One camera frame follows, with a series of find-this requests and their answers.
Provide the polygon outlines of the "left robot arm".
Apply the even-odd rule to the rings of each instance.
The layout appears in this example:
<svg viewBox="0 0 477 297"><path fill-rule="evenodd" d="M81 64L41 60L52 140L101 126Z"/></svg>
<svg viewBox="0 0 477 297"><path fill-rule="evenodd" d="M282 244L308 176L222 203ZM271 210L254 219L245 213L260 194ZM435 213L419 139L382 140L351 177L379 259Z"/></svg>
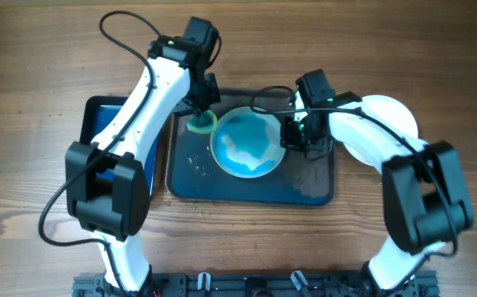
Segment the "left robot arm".
<svg viewBox="0 0 477 297"><path fill-rule="evenodd" d="M104 274L77 278L76 296L152 296L152 267L141 243L151 201L144 166L172 113L207 120L210 133L220 101L212 73L221 38L210 21L192 17L183 35L159 35L143 59L144 71L114 119L89 141L71 144L65 156L68 213L102 250Z"/></svg>

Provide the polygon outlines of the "green yellow sponge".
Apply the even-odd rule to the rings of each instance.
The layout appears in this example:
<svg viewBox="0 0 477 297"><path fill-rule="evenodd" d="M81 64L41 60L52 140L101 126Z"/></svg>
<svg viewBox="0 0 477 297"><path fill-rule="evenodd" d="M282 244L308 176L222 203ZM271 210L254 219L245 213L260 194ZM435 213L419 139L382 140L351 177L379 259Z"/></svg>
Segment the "green yellow sponge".
<svg viewBox="0 0 477 297"><path fill-rule="evenodd" d="M196 134L211 134L218 126L218 119L212 110L194 115L186 124L189 131Z"/></svg>

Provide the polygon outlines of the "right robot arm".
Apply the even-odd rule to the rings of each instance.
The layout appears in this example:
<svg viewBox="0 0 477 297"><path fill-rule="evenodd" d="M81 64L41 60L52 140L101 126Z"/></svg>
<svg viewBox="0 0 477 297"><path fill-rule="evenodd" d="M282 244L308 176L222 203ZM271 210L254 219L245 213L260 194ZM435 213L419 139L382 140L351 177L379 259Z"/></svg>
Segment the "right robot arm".
<svg viewBox="0 0 477 297"><path fill-rule="evenodd" d="M431 257L455 256L459 233L474 224L455 148L420 139L413 114L392 97L337 94L321 69L295 84L282 146L306 152L320 139L336 140L381 175L388 237L364 264L357 293L400 292Z"/></svg>

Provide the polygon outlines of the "white plate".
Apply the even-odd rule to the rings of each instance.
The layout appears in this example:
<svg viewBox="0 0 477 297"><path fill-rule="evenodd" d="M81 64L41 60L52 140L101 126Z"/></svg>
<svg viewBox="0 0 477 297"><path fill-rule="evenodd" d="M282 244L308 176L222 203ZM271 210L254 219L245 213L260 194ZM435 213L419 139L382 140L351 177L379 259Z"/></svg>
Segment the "white plate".
<svg viewBox="0 0 477 297"><path fill-rule="evenodd" d="M286 150L280 145L281 122L248 106L224 113L210 134L209 150L228 174L245 179L267 175L279 166Z"/></svg>
<svg viewBox="0 0 477 297"><path fill-rule="evenodd" d="M386 95L367 95L362 101L388 124L411 137L419 136L419 128L411 111L400 101Z"/></svg>

